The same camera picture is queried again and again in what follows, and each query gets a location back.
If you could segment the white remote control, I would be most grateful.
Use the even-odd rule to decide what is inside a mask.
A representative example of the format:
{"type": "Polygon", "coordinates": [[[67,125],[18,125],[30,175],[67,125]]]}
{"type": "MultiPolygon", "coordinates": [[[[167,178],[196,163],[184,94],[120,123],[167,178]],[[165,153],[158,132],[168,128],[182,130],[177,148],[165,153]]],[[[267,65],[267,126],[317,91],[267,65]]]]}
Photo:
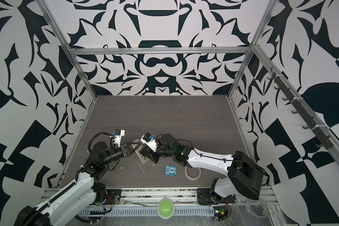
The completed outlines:
{"type": "MultiPolygon", "coordinates": [[[[139,139],[135,139],[133,142],[141,142],[141,141],[140,141],[139,139]]],[[[148,158],[148,157],[146,157],[146,156],[143,156],[143,155],[141,154],[141,151],[144,150],[144,149],[145,149],[145,145],[144,145],[143,143],[141,143],[141,149],[138,149],[138,150],[136,151],[136,154],[137,154],[138,158],[140,159],[140,162],[141,162],[143,165],[145,165],[145,164],[151,162],[150,158],[148,158]]]]}

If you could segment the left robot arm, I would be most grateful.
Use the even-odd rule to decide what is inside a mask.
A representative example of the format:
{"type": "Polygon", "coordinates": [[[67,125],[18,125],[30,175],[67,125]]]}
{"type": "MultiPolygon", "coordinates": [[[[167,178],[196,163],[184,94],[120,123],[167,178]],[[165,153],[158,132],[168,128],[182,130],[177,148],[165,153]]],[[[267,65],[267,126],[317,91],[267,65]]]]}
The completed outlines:
{"type": "Polygon", "coordinates": [[[129,157],[143,144],[121,144],[125,131],[99,132],[87,146],[88,159],[76,172],[75,178],[55,195],[35,207],[23,208],[15,221],[16,226],[64,226],[88,205],[102,203],[105,185],[100,182],[110,170],[111,163],[129,157]]]}

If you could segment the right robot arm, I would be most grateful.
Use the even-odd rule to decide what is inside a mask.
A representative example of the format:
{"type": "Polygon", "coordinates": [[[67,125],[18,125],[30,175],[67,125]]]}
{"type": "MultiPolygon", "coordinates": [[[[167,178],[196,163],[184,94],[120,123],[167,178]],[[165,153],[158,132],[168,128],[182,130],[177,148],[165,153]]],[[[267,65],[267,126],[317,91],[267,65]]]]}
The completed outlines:
{"type": "Polygon", "coordinates": [[[167,133],[155,138],[146,133],[140,139],[144,145],[141,155],[158,163],[160,157],[171,157],[177,164],[188,168],[211,170],[225,176],[215,179],[204,196],[198,196],[201,205],[218,204],[229,196],[242,195],[251,200],[260,198],[266,172],[246,153],[215,154],[181,144],[167,133]]]}

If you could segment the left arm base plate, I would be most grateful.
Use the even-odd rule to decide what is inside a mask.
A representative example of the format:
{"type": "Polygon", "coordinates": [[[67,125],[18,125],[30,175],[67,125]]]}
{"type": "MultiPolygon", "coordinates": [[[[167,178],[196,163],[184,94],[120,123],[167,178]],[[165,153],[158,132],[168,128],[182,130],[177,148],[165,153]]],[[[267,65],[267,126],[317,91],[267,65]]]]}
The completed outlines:
{"type": "Polygon", "coordinates": [[[100,202],[104,205],[118,204],[121,201],[121,189],[105,189],[100,194],[100,202]]]}

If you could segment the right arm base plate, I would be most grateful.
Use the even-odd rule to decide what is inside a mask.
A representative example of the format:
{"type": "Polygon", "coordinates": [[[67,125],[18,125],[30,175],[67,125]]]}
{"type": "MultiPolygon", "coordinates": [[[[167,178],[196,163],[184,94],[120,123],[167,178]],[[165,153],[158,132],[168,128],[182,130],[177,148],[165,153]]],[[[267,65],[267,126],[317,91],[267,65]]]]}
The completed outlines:
{"type": "Polygon", "coordinates": [[[215,194],[211,191],[210,188],[198,188],[196,190],[197,193],[197,202],[200,205],[217,205],[220,203],[235,203],[236,196],[229,195],[226,198],[222,198],[219,195],[215,194]]]}

